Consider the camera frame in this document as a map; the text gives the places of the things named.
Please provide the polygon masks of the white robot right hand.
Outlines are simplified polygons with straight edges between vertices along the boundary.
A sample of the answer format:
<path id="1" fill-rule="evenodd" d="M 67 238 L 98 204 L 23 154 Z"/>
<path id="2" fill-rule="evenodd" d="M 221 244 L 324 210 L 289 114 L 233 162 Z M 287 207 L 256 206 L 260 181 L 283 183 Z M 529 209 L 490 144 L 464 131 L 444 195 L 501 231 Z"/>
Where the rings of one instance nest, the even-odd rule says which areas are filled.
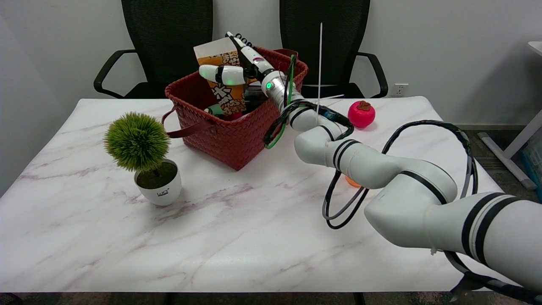
<path id="1" fill-rule="evenodd" d="M 223 39 L 195 46 L 194 52 L 199 75 L 213 83 L 244 85 L 249 79 L 262 81 L 276 71 L 240 33 L 227 32 Z"/>

